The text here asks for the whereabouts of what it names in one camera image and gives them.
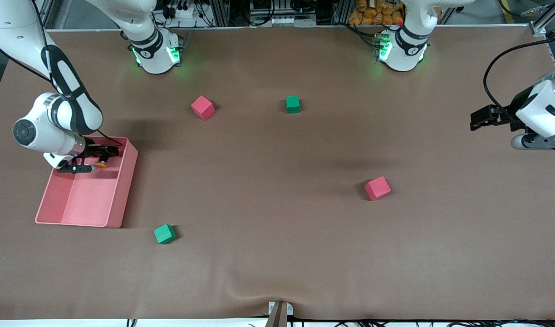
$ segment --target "robot logo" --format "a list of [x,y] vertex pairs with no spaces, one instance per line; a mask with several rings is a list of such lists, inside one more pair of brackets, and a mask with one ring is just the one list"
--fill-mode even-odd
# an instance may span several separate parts
[[147,59],[150,58],[150,57],[152,56],[152,54],[151,54],[149,51],[146,51],[146,50],[141,50],[141,51],[140,51],[140,55],[141,55],[143,58],[147,58]]

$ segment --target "power strip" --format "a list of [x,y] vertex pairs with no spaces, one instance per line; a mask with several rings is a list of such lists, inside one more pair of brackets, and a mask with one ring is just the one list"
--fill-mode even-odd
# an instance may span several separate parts
[[195,13],[195,8],[189,6],[187,10],[176,9],[176,18],[192,18]]
[[275,27],[293,26],[294,23],[295,23],[295,18],[292,16],[290,17],[278,16],[278,17],[273,17],[271,19],[271,25]]

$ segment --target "green led light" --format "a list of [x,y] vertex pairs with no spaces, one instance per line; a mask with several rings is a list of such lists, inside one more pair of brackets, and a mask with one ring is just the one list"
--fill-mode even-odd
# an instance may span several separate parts
[[424,48],[422,48],[421,50],[421,56],[418,58],[418,61],[421,61],[424,58],[424,50],[427,49],[427,46],[425,45]]
[[175,48],[169,48],[167,46],[167,52],[169,53],[169,57],[170,60],[172,60],[172,62],[178,62],[178,49]]
[[134,48],[132,48],[132,52],[134,52],[134,56],[136,57],[136,62],[140,64],[140,58],[138,58],[138,53],[136,53],[136,50]]
[[380,51],[380,60],[388,59],[388,55],[390,54],[390,50],[392,50],[392,43],[388,42],[383,49]]

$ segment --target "wire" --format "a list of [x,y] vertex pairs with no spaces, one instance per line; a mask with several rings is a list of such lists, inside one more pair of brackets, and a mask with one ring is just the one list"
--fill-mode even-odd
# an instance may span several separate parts
[[503,9],[504,12],[510,14],[511,16],[516,16],[516,17],[521,16],[520,13],[514,13],[514,12],[511,12],[509,9],[505,8],[505,6],[503,5],[503,2],[501,0],[497,0],[497,1],[499,1],[499,6],[501,6],[501,8]]
[[49,81],[51,82],[51,85],[53,87],[55,87],[54,85],[54,79],[53,76],[51,74],[51,58],[49,58],[49,46],[47,45],[47,37],[45,36],[45,27],[43,27],[43,21],[41,20],[41,14],[39,14],[39,8],[37,8],[37,4],[35,3],[35,0],[32,1],[33,4],[33,8],[35,9],[35,13],[37,14],[37,21],[39,22],[39,27],[41,27],[41,36],[43,37],[43,44],[45,44],[45,60],[46,60],[46,66],[47,66],[47,70],[49,71]]
[[202,18],[203,18],[203,21],[205,21],[205,24],[207,24],[209,27],[215,27],[215,25],[213,25],[213,23],[209,20],[209,17],[207,17],[201,0],[195,0],[195,7],[197,12],[199,13],[199,16],[203,15]]
[[182,50],[184,50],[184,48],[186,48],[186,47],[187,47],[187,45],[188,45],[188,37],[190,37],[190,36],[191,36],[191,30],[192,30],[192,27],[190,27],[190,28],[188,29],[188,32],[187,32],[187,37],[186,37],[186,38],[184,38],[184,42],[182,43],[182,48],[181,48]]
[[528,319],[514,319],[508,321],[474,321],[474,322],[452,322],[447,327],[499,327],[508,323],[524,323],[530,325],[538,325],[541,327],[555,327],[555,321],[532,321]]
[[390,27],[388,27],[388,26],[386,26],[386,25],[384,25],[384,24],[375,24],[375,25],[383,26],[383,27],[385,27],[385,29],[388,29],[388,30],[391,31],[391,32],[398,32],[398,31],[400,31],[400,27],[398,27],[397,29],[393,30],[393,29],[391,29]]
[[246,17],[246,12],[251,12],[251,9],[246,7],[246,4],[248,4],[249,1],[244,0],[242,2],[242,8],[241,8],[241,16],[243,17],[243,20],[248,25],[251,25],[251,26],[259,26],[269,22],[271,18],[273,18],[273,14],[275,14],[275,4],[273,3],[273,0],[268,0],[268,2],[269,2],[269,6],[267,7],[267,17],[265,17],[265,19],[261,23],[256,23]]
[[163,21],[157,19],[157,18],[154,16],[154,12],[152,12],[152,20],[154,21],[154,24],[155,24],[156,26],[159,26],[159,24],[160,24],[160,26],[164,27],[164,25],[165,25],[165,23],[164,23]]
[[[373,48],[379,48],[378,45],[375,45],[375,44],[371,43],[370,41],[368,41],[367,39],[364,38],[364,37],[375,37],[376,34],[371,34],[371,33],[365,33],[365,32],[362,32],[362,31],[358,31],[358,27],[356,27],[356,26],[353,27],[352,25],[349,25],[349,24],[346,24],[346,23],[342,23],[342,22],[335,23],[334,25],[342,25],[342,26],[345,26],[345,27],[346,27],[347,29],[349,29],[350,31],[356,33],[356,34],[360,37],[360,39],[362,39],[362,41],[363,41],[364,43],[366,43],[368,46],[372,46]],[[386,28],[387,28],[388,30],[390,30],[390,31],[393,31],[393,32],[398,31],[398,30],[391,30],[391,29],[389,29],[386,25],[383,25],[383,26],[386,27]]]
[[120,143],[119,141],[116,141],[115,139],[113,139],[112,137],[107,136],[106,134],[102,133],[101,130],[97,130],[98,133],[100,133],[102,136],[104,136],[106,139],[109,139],[110,141],[116,143],[119,147],[122,147],[122,143]]
[[491,99],[491,101],[493,101],[493,103],[497,106],[497,108],[499,108],[499,110],[501,110],[501,112],[504,112],[505,115],[507,116],[507,118],[509,118],[509,120],[511,120],[514,123],[517,123],[517,121],[514,118],[511,117],[511,115],[507,112],[507,110],[503,109],[503,106],[501,106],[501,104],[495,99],[495,97],[493,97],[493,95],[491,94],[491,91],[489,91],[489,87],[487,87],[487,76],[489,76],[489,72],[491,71],[491,68],[493,68],[493,65],[502,56],[504,56],[504,55],[506,55],[506,54],[508,54],[512,51],[518,50],[518,49],[527,48],[528,46],[545,44],[545,43],[552,43],[552,42],[555,42],[555,37],[553,39],[541,40],[541,41],[535,41],[535,42],[531,42],[531,43],[516,45],[516,46],[514,46],[512,48],[509,48],[509,49],[503,51],[502,53],[498,54],[498,56],[495,57],[495,59],[493,59],[491,64],[489,64],[489,66],[487,66],[487,69],[485,70],[485,74],[483,75],[483,88],[485,89],[485,93],[487,93],[487,96],[489,97],[489,99]]
[[138,319],[126,319],[126,327],[134,327]]

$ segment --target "foam block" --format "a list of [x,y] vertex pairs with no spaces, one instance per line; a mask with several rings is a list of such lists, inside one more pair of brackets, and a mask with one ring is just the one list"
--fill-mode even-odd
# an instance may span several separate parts
[[300,112],[300,98],[297,95],[285,97],[285,107],[288,114],[297,114]]
[[202,120],[211,118],[211,116],[215,113],[213,104],[202,95],[192,103],[191,107],[195,114]]
[[366,192],[370,197],[370,201],[374,201],[375,199],[388,195],[391,192],[391,189],[384,176],[380,176],[379,178],[371,180],[368,184],[366,184]]
[[176,233],[169,224],[165,224],[154,230],[154,236],[159,244],[168,244],[176,240]]

